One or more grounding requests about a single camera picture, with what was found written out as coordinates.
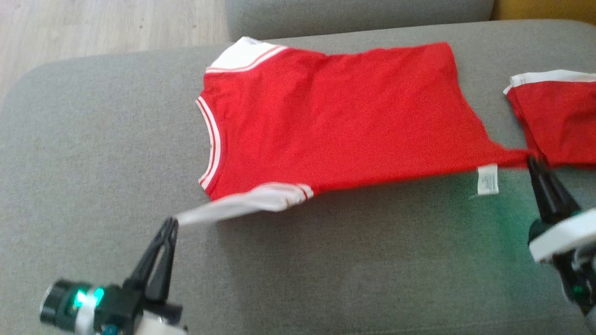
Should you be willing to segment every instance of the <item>red fabric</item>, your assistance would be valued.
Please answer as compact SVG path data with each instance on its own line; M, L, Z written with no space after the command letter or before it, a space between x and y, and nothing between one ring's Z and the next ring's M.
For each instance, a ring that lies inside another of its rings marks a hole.
M596 82L525 83L507 98L528 149L550 166L596 166Z
M325 55L288 48L245 72L207 73L201 97L221 133L212 199L266 182L315 194L519 166L492 142L438 43Z

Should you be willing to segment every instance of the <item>wooden floor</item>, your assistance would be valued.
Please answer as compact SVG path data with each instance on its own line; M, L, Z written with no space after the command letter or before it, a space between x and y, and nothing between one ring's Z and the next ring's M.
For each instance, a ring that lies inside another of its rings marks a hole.
M227 40L224 0L0 0L0 106L51 61Z

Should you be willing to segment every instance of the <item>sofa cushion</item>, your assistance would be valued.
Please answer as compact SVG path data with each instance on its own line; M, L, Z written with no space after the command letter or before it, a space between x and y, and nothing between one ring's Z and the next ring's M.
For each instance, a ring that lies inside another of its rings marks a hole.
M488 21L494 0L226 0L230 37L287 38Z
M274 41L329 53L448 41L494 141L524 147L511 75L594 72L596 27L499 21ZM228 45L39 67L0 113L0 333L58 334L38 306L57 278L121 283L162 220L208 201L209 137L194 104ZM578 202L596 173L562 169ZM280 213L182 227L170 299L191 334L582 334L556 272L534 264L529 177L502 170L324 194Z

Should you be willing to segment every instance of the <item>white label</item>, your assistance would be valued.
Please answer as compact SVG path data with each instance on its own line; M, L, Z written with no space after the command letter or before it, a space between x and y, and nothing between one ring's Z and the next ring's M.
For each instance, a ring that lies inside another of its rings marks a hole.
M478 168L478 195L499 193L499 181L496 177L496 164L481 166Z

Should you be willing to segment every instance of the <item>white robot part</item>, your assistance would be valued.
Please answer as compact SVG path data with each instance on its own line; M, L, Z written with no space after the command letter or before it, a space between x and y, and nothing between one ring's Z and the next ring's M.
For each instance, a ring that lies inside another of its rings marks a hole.
M87 299L82 301L82 306L76 315L74 322L74 333L77 335L94 335L93 320L95 318L95 300L93 293L97 287L91 287L87 293Z
M135 330L135 335L188 335L178 327L166 323L165 320L145 313Z
M596 209L565 219L530 242L530 252L536 262L573 250L596 240Z

